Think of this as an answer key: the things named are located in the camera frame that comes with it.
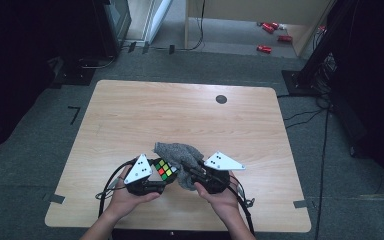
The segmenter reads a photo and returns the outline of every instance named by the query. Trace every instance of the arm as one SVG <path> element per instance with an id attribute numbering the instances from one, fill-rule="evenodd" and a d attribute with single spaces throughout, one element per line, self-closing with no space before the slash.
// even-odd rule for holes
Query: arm
<path id="1" fill-rule="evenodd" d="M 125 167 L 120 177 L 123 179 L 127 170 L 131 166 Z M 115 188 L 124 187 L 123 181 L 118 181 Z M 137 205 L 145 202 L 150 202 L 160 196 L 159 193 L 149 193 L 145 196 L 135 196 L 130 194 L 127 189 L 123 188 L 113 192 L 111 202 L 98 220 L 87 230 L 87 232 L 80 239 L 108 239 L 111 231 L 117 224 L 118 220 L 127 216 Z"/>
<path id="2" fill-rule="evenodd" d="M 196 182 L 195 187 L 200 197 L 207 200 L 216 214 L 220 217 L 221 221 L 226 226 L 229 234 L 233 240 L 251 240 L 255 239 L 254 235 L 249 231 L 242 216 L 239 212 L 238 200 L 236 196 L 229 191 L 224 190 L 222 193 L 209 194 L 205 188 Z M 234 184 L 230 184 L 233 189 L 236 189 Z"/>

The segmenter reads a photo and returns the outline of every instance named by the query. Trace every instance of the table top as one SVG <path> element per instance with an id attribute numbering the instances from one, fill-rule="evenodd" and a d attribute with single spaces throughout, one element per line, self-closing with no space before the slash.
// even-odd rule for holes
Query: table top
<path id="1" fill-rule="evenodd" d="M 219 95 L 227 102 L 218 103 Z M 220 151 L 244 164 L 234 173 L 255 198 L 255 231 L 310 230 L 307 208 L 294 206 L 304 197 L 273 89 L 116 80 L 96 85 L 55 192 L 65 201 L 50 204 L 46 224 L 90 227 L 98 216 L 95 195 L 112 172 L 141 153 L 157 158 L 156 142 L 194 146 L 204 159 Z M 177 182 L 116 228 L 226 230 L 196 191 Z"/>

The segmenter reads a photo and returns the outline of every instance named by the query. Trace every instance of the gray carpet floor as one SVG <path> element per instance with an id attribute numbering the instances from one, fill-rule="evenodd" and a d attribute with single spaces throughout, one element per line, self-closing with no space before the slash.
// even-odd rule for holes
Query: gray carpet floor
<path id="1" fill-rule="evenodd" d="M 0 239 L 76 239 L 86 229 L 52 228 L 44 223 L 49 203 L 67 161 L 96 82 L 101 79 L 271 87 L 287 94 L 281 70 L 300 70 L 305 60 L 236 54 L 151 49 L 123 51 L 98 69 L 90 86 L 46 89 L 11 137 L 0 145 Z M 315 98 L 280 98 L 284 118 L 317 110 Z M 68 106 L 81 107 L 77 119 Z M 285 121 L 285 126 L 311 114 Z M 258 239 L 314 239 L 321 209 L 319 239 L 384 239 L 384 170 L 371 159 L 349 156 L 347 137 L 329 114 L 323 204 L 319 203 L 326 112 L 287 129 L 313 228 L 308 233 L 257 233 Z"/>

